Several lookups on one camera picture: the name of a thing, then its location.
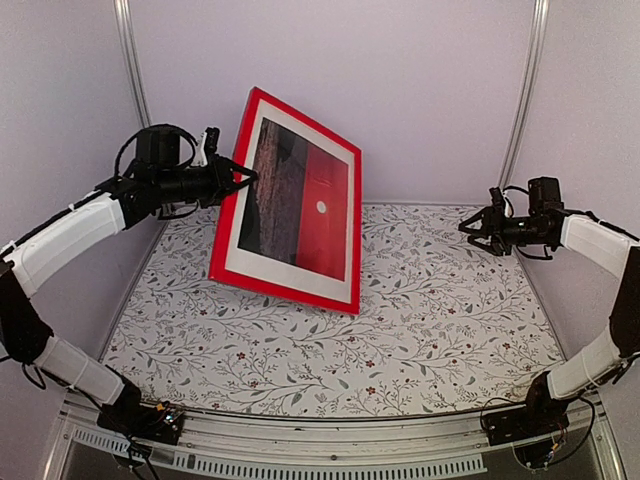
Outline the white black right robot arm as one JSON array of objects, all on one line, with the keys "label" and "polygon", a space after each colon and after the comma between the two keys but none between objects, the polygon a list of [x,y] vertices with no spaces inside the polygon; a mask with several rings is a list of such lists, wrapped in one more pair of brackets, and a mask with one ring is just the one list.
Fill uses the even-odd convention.
[{"label": "white black right robot arm", "polygon": [[518,412],[516,422],[524,435],[537,436],[555,420],[552,402],[569,401],[589,388],[617,382],[639,358],[639,238],[591,211],[566,208],[556,178],[528,181],[522,190],[529,202],[526,216],[508,212],[507,190],[490,189],[490,205],[458,225],[469,244],[498,257],[509,255],[514,248],[540,245],[544,251],[540,261],[549,261],[550,252],[563,248],[619,281],[604,331],[532,382],[529,405]]}]

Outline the red grey photo print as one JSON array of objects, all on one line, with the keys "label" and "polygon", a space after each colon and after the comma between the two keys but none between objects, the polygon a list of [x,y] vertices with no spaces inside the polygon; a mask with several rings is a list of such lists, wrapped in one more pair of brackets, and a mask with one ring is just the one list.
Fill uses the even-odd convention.
[{"label": "red grey photo print", "polygon": [[344,280],[348,165],[263,119],[252,169],[238,247]]}]

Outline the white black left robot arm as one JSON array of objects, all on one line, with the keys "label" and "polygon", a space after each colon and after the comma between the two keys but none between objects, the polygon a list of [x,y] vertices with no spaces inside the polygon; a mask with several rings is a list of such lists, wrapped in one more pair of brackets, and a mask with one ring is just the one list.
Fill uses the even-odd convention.
[{"label": "white black left robot arm", "polygon": [[218,154],[218,138],[215,127],[200,138],[170,124],[139,130],[124,143],[135,149],[127,168],[118,153],[107,180],[1,250],[1,344],[7,358],[90,397],[128,434],[149,423],[140,389],[55,335],[31,299],[93,246],[151,215],[164,219],[166,206],[218,205],[255,182],[255,171]]}]

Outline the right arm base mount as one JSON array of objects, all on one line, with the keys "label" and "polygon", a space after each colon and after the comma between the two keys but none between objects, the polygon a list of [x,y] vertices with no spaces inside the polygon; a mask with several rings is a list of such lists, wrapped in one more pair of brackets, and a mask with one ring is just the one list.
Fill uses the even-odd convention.
[{"label": "right arm base mount", "polygon": [[[549,372],[538,375],[533,380],[523,402],[510,401],[512,405],[517,405],[517,408],[486,413],[486,408],[494,400],[498,400],[498,397],[493,397],[487,400],[480,410],[480,426],[491,446],[533,439],[537,436],[551,435],[554,432],[559,433],[556,440],[546,440],[541,446],[522,446],[513,450],[518,463],[530,471],[547,469],[571,459],[589,439],[596,420],[595,404],[584,398],[582,394],[561,400],[553,398],[548,385],[549,377]],[[569,453],[559,457],[558,452],[568,439],[568,406],[574,401],[580,401],[589,407],[589,425],[577,445]]]}]

